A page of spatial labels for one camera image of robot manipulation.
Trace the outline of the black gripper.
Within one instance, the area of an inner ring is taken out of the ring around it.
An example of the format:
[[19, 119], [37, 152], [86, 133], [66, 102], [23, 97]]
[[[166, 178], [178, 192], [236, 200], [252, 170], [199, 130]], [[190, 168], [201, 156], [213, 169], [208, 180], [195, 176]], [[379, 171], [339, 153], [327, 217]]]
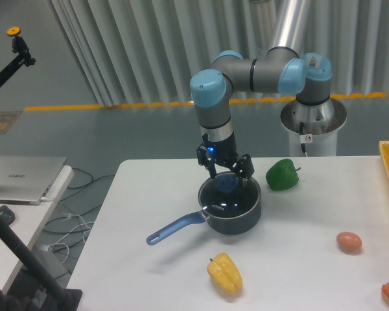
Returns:
[[252, 178], [255, 169], [249, 154], [238, 156], [234, 132], [222, 141], [210, 141], [209, 135], [205, 133], [202, 140], [203, 143], [196, 149], [198, 164], [205, 166], [211, 179], [215, 179], [217, 175], [215, 164], [226, 166], [236, 175], [240, 187], [243, 188]]

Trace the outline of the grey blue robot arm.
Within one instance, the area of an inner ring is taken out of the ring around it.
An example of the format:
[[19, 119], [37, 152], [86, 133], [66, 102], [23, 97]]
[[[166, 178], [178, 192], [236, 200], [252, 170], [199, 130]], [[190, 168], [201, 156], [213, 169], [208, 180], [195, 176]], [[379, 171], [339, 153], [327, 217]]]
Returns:
[[310, 1], [282, 2], [276, 31], [264, 57], [248, 59], [232, 50], [223, 51], [209, 69], [191, 78], [191, 96], [203, 140], [196, 154], [211, 179], [217, 175], [216, 166], [228, 168], [241, 179], [250, 179], [254, 173], [250, 155], [237, 153], [229, 107], [234, 92], [294, 95], [306, 106], [330, 99], [331, 68], [324, 73], [319, 66], [316, 75], [311, 76], [308, 57], [298, 54], [310, 5]]

